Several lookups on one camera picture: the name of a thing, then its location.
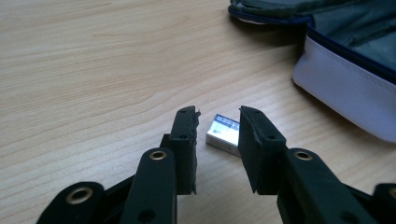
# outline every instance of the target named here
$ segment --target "bolt hole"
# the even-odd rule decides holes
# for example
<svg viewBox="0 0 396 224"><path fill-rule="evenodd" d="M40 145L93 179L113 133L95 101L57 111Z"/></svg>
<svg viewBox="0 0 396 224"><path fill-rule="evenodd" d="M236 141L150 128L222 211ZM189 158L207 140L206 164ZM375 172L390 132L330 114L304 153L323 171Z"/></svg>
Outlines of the bolt hole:
<svg viewBox="0 0 396 224"><path fill-rule="evenodd" d="M137 218L141 223L150 223L155 218L155 213L152 210L146 210L139 214Z"/></svg>
<svg viewBox="0 0 396 224"><path fill-rule="evenodd" d="M341 212L340 218L343 219L346 223L360 223L358 218L350 212Z"/></svg>
<svg viewBox="0 0 396 224"><path fill-rule="evenodd" d="M92 194L93 191L91 188L88 187L78 188L73 190L67 195L66 201L70 204L84 203L85 201L91 198Z"/></svg>
<svg viewBox="0 0 396 224"><path fill-rule="evenodd" d="M152 160L160 161L160 160L162 160L162 159L164 159L166 157L166 153L164 151L155 151L155 152L151 152L149 154L149 157Z"/></svg>
<svg viewBox="0 0 396 224"><path fill-rule="evenodd" d="M298 159L302 160L302 161L310 161L310 160L313 159L311 155L309 155L306 152L302 152L302 151L295 152L294 156L297 157Z"/></svg>

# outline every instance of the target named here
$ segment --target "wood grain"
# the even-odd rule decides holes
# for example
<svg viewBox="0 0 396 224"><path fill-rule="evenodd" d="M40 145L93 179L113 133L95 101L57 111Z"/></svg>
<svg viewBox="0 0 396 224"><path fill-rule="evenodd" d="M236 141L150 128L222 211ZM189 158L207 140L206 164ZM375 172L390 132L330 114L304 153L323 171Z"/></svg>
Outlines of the wood grain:
<svg viewBox="0 0 396 224"><path fill-rule="evenodd" d="M35 223L78 181L109 188L196 105L196 196L178 223L281 223L276 198L251 193L242 162L205 144L219 113L262 110L289 147L319 154L371 193L396 181L396 146L296 87L301 27L230 19L228 1L0 1L0 222Z"/></svg>

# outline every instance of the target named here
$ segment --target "bag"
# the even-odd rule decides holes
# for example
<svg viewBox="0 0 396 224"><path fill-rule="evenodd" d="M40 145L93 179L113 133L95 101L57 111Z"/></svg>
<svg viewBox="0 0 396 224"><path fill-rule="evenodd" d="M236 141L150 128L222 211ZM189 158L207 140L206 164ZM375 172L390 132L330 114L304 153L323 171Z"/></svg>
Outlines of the bag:
<svg viewBox="0 0 396 224"><path fill-rule="evenodd" d="M396 1L232 0L258 24L307 24L292 78L369 133L396 142Z"/></svg>

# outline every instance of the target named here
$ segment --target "zipper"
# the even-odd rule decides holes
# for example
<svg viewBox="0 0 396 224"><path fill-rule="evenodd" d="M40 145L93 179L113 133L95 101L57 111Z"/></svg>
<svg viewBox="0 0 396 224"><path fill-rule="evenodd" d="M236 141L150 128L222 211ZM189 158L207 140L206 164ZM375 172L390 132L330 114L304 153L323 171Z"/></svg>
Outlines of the zipper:
<svg viewBox="0 0 396 224"><path fill-rule="evenodd" d="M373 73L374 75L385 79L386 81L396 85L396 71L369 59L358 52L348 49L337 42L331 40L329 37L320 34L313 27L308 26L308 34L311 39L319 43L324 48L337 54L338 56L357 64L359 67Z"/></svg>

